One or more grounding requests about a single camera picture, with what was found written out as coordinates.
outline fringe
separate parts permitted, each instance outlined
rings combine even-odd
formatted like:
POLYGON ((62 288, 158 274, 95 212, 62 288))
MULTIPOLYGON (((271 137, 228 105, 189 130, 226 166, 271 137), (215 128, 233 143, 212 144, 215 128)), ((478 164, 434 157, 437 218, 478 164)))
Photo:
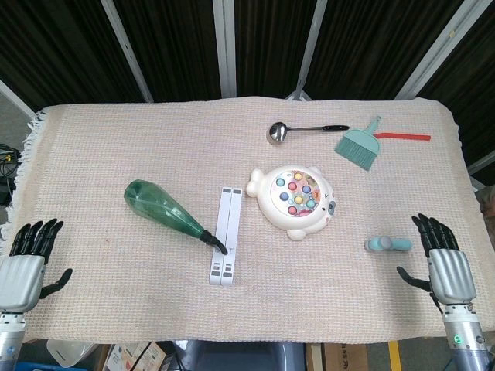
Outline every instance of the fringe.
POLYGON ((27 124, 31 129, 31 132, 27 135, 23 142, 24 150, 21 152, 21 165, 17 168, 17 175, 14 180, 15 191, 12 194, 12 204, 11 206, 5 208, 5 211, 7 211, 7 222, 0 226, 0 234, 2 235, 0 238, 0 257, 8 251, 7 241, 9 240, 10 233, 12 233, 12 228, 14 227, 13 222, 17 214, 17 209, 21 204, 19 189, 24 183, 24 179, 29 174, 29 164, 31 163, 31 159, 36 151, 36 143, 43 132, 47 112, 47 108, 38 111, 36 113, 36 117, 27 124))

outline black handle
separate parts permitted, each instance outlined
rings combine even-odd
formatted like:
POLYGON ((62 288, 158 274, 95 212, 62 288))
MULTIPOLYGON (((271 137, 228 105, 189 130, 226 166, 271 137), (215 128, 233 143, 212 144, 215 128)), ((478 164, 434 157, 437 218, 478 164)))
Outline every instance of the black handle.
POLYGON ((345 131, 349 130, 349 127, 346 125, 327 125, 322 127, 323 131, 345 131))

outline robotic hand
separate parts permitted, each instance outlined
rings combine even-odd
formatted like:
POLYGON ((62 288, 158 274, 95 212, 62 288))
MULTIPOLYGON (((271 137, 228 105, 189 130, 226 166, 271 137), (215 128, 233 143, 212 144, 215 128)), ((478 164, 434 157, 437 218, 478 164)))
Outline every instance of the robotic hand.
POLYGON ((442 313, 450 349, 459 371, 487 371, 492 368, 480 323, 471 301, 476 297, 473 276, 466 255, 459 251, 454 233, 434 218, 413 216, 428 261, 429 281, 411 277, 397 267, 401 278, 430 294, 442 313))
POLYGON ((26 224, 17 233, 12 249, 0 265, 0 371, 15 368, 24 337, 24 313, 39 299, 57 292, 69 281, 72 269, 42 288, 46 265, 63 222, 26 224))

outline beige woven tablecloth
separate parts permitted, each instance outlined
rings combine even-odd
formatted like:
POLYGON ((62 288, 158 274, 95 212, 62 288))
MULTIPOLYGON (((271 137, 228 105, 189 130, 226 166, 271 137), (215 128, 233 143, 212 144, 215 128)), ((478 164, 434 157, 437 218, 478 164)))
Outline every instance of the beige woven tablecloth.
POLYGON ((60 292, 28 315, 28 337, 134 342, 157 339, 381 342, 443 335, 430 297, 395 267, 428 277, 411 215, 452 228, 471 264, 484 329, 495 328, 495 253, 441 104, 294 102, 259 97, 171 104, 50 107, 29 137, 12 224, 56 217, 45 283, 68 267, 60 292), (369 172, 333 149, 342 133, 290 133, 267 143, 270 124, 346 124, 430 134, 431 142, 381 139, 369 172), (244 198, 234 286, 210 286, 212 249, 125 204, 125 187, 146 179, 166 189, 212 232, 222 186, 244 188, 251 170, 314 165, 334 188, 336 213, 302 242, 288 239, 244 198), (367 238, 406 237, 409 253, 364 251, 367 238))

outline metal ladle bowl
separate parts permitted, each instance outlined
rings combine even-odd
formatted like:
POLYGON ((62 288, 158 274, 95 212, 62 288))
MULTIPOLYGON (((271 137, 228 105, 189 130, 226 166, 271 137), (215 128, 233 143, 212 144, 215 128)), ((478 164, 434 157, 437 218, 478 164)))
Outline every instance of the metal ladle bowl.
POLYGON ((291 128, 283 122, 275 122, 267 131, 266 138, 271 145, 281 145, 285 140, 287 133, 291 130, 295 131, 307 131, 307 130, 319 130, 319 131, 344 131, 349 130, 345 125, 327 125, 327 126, 312 126, 309 128, 291 128))

